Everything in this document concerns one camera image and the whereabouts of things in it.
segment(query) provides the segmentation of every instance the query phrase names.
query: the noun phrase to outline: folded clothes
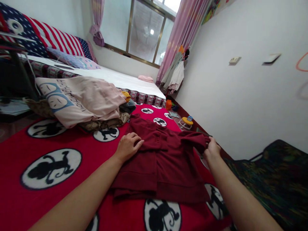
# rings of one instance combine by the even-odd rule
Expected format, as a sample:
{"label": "folded clothes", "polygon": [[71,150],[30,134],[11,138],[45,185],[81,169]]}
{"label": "folded clothes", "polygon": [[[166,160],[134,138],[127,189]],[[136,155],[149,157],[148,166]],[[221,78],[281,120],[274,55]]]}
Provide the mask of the folded clothes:
{"label": "folded clothes", "polygon": [[123,91],[122,94],[126,97],[126,103],[128,103],[129,100],[131,99],[131,96],[130,96],[129,93],[126,92],[126,91]]}
{"label": "folded clothes", "polygon": [[119,106],[126,97],[114,84],[93,77],[68,79],[36,78],[52,113],[66,128],[91,120],[120,117]]}
{"label": "folded clothes", "polygon": [[138,76],[138,79],[140,79],[140,80],[142,80],[142,81],[154,83],[154,82],[153,82],[153,78],[152,78],[152,77],[149,77],[149,76],[139,75],[139,76]]}
{"label": "folded clothes", "polygon": [[128,103],[121,104],[119,106],[120,112],[126,112],[128,114],[131,114],[135,109],[136,105],[135,102],[130,99]]}
{"label": "folded clothes", "polygon": [[126,112],[120,112],[120,117],[115,119],[110,119],[106,121],[92,120],[89,122],[79,123],[78,126],[84,131],[90,133],[95,132],[105,128],[116,128],[123,126],[130,118],[130,115]]}
{"label": "folded clothes", "polygon": [[111,188],[115,189],[115,198],[153,198],[182,203],[209,200],[193,157],[193,147],[204,152],[210,141],[208,136],[174,132],[140,115],[131,115],[126,133],[131,132],[145,142],[114,180]]}

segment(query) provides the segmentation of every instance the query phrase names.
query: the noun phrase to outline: american flag pillow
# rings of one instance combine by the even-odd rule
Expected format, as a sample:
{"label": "american flag pillow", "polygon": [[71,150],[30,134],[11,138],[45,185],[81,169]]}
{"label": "american flag pillow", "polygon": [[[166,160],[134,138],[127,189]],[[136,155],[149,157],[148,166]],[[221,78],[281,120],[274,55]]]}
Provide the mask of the american flag pillow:
{"label": "american flag pillow", "polygon": [[[25,46],[29,55],[49,58],[47,47],[60,50],[74,56],[84,56],[97,63],[92,46],[89,42],[71,34],[62,32],[44,22],[30,18],[18,10],[9,7],[0,2],[1,23],[6,23],[9,19],[18,21],[24,29],[19,34],[25,38],[32,39],[36,42],[29,42],[22,39],[16,39],[19,44]],[[12,41],[8,37],[2,36],[2,39]]]}

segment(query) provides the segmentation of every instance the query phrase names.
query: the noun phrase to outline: curtain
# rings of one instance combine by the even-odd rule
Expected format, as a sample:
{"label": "curtain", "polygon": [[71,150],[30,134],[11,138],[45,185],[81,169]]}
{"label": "curtain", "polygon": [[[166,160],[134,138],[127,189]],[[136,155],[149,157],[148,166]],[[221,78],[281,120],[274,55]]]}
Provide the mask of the curtain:
{"label": "curtain", "polygon": [[186,50],[198,31],[209,0],[182,0],[168,41],[163,62],[160,65],[156,85],[160,85],[181,45]]}
{"label": "curtain", "polygon": [[93,35],[93,41],[96,45],[103,47],[105,45],[103,35],[100,32],[102,25],[105,0],[91,0],[92,11],[94,16],[94,25],[90,28],[90,33]]}

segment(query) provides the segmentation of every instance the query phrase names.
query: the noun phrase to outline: glass pane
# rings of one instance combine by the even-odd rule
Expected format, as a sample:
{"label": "glass pane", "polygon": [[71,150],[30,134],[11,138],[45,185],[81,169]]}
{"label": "glass pane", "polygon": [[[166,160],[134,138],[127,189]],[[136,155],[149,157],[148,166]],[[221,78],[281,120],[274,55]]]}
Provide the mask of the glass pane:
{"label": "glass pane", "polygon": [[135,1],[128,52],[153,62],[164,17]]}
{"label": "glass pane", "polygon": [[164,59],[164,55],[167,49],[168,40],[173,28],[173,22],[170,19],[166,19],[163,34],[161,35],[157,55],[155,58],[155,63],[161,65],[161,62]]}
{"label": "glass pane", "polygon": [[154,0],[153,2],[168,13],[176,16],[181,0]]}
{"label": "glass pane", "polygon": [[105,0],[102,26],[105,43],[126,50],[131,0]]}

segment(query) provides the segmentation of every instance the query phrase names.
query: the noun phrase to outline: plaid bed skirt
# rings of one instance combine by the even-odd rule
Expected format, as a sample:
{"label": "plaid bed skirt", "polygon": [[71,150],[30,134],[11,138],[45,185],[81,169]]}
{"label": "plaid bed skirt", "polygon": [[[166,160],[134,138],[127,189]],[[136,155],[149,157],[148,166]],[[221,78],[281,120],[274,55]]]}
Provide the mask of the plaid bed skirt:
{"label": "plaid bed skirt", "polygon": [[[29,63],[26,59],[21,58],[21,61],[29,75],[32,75],[32,71],[29,67]],[[29,60],[34,71],[36,77],[44,77],[44,78],[52,78],[52,79],[64,79],[64,78],[72,78],[75,76],[79,76],[78,74],[74,74],[68,71],[63,71],[59,68],[49,66],[44,63],[36,62],[33,60]],[[144,93],[140,93],[138,91],[132,91],[129,89],[121,89],[122,91],[127,91],[132,100],[136,103],[149,104],[157,107],[166,107],[166,100],[157,96],[147,95]]]}

